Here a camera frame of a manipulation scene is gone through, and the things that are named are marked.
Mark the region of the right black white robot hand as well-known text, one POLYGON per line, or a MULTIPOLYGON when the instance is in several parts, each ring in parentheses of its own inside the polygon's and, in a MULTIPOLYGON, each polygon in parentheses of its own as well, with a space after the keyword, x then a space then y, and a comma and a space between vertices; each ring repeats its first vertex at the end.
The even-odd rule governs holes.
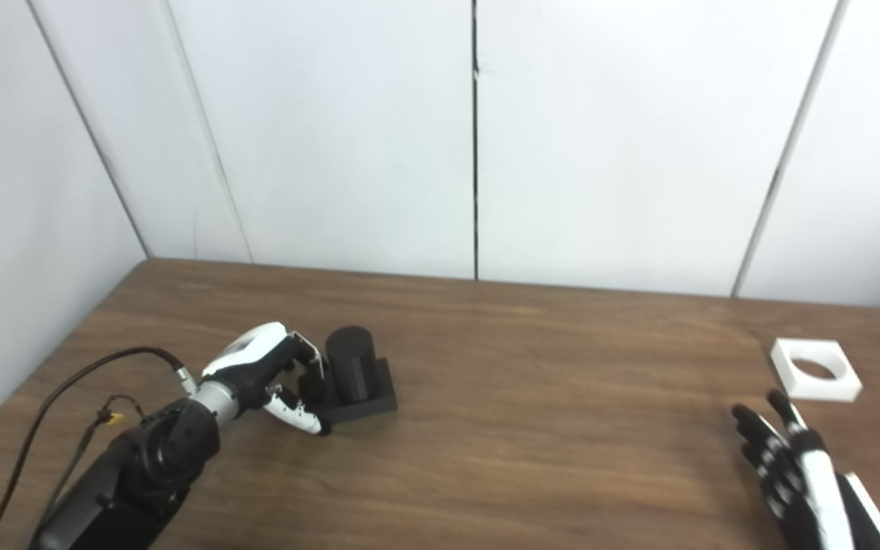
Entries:
POLYGON ((771 390, 767 400, 783 429, 744 404, 731 415, 789 549, 880 549, 880 509, 865 484, 836 470, 822 435, 786 394, 771 390))

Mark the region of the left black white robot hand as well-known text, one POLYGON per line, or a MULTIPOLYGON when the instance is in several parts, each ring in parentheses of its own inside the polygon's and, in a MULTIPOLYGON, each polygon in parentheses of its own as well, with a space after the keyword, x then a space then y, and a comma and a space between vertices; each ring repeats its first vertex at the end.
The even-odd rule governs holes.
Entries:
POLYGON ((325 360, 312 342, 280 322, 252 328, 231 342, 202 370, 189 399, 202 404, 220 427, 248 410, 263 410, 306 434, 326 436, 332 424, 313 410, 300 391, 277 383, 280 373, 300 365, 300 380, 325 380, 325 360))

